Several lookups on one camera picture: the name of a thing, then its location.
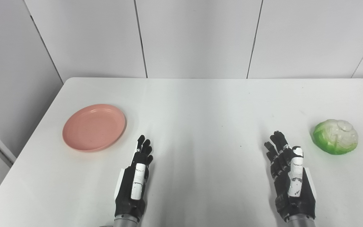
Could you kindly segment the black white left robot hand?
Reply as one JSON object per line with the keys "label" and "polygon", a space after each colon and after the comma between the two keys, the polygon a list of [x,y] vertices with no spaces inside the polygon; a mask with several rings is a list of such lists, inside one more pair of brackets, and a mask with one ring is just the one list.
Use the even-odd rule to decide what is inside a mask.
{"label": "black white left robot hand", "polygon": [[147,203],[144,201],[144,193],[149,177],[149,165],[153,161],[153,149],[150,144],[145,135],[140,135],[131,164],[123,172],[115,199],[116,227],[137,227],[145,212]]}

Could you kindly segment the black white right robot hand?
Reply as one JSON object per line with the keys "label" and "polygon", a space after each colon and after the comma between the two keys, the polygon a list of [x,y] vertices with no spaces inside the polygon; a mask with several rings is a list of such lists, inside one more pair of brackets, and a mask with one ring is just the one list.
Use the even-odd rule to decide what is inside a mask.
{"label": "black white right robot hand", "polygon": [[286,222],[300,219],[314,222],[316,196],[311,176],[304,168],[304,155],[300,146],[291,147],[285,135],[275,131],[271,141],[264,143],[270,161],[271,177],[276,191],[275,206]]}

